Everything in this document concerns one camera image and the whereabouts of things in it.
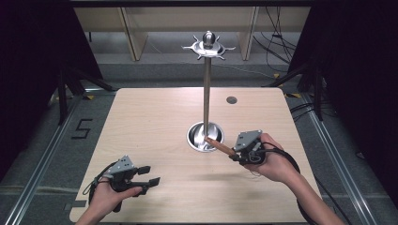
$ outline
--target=person's left hand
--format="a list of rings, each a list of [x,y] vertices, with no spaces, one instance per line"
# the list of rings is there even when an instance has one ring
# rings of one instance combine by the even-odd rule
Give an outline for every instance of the person's left hand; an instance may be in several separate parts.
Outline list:
[[[138,195],[143,190],[142,187],[133,187],[123,192],[116,192],[107,181],[109,179],[106,177],[100,179],[90,205],[76,224],[97,224],[110,214],[120,202],[128,197]]]

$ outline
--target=round metal base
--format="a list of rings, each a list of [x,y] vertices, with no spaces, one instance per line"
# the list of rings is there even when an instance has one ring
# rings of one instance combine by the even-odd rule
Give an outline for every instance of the round metal base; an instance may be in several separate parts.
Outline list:
[[[213,140],[216,140],[220,143],[223,142],[224,133],[220,126],[208,123],[208,132],[207,136]],[[199,152],[212,152],[216,150],[215,147],[205,142],[205,132],[204,132],[204,123],[199,122],[194,124],[187,133],[188,144],[196,151]]]

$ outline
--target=light wood table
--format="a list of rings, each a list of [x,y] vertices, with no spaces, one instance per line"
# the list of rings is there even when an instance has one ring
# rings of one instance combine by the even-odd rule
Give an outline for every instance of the light wood table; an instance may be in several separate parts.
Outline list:
[[[229,104],[228,97],[237,98]],[[280,183],[254,176],[221,151],[190,148],[188,129],[203,120],[203,88],[121,89],[85,174],[76,201],[104,167],[128,155],[151,172],[134,181],[160,177],[146,195],[123,201],[103,221],[133,223],[268,223],[305,221],[295,196]],[[210,122],[233,147],[241,131],[262,129],[279,142],[319,194],[283,93],[278,88],[211,88]],[[73,207],[76,221],[85,207]]]

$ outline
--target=brown handle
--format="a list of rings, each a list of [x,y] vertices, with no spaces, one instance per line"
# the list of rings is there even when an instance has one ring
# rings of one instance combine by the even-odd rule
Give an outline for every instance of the brown handle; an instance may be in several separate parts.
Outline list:
[[[220,151],[224,152],[226,155],[228,156],[233,156],[235,155],[235,151],[232,148],[229,148],[228,146],[226,146],[223,143],[217,142],[215,140],[212,140],[209,137],[205,137],[205,141],[209,144],[211,144],[213,147],[219,149]]]

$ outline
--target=metal pole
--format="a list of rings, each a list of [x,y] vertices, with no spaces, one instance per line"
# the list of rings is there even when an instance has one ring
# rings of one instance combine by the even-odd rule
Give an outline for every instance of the metal pole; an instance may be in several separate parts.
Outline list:
[[[210,76],[211,76],[211,58],[205,57],[205,78],[204,78],[204,135],[207,137],[208,134],[208,111],[209,111],[209,100],[210,100]]]

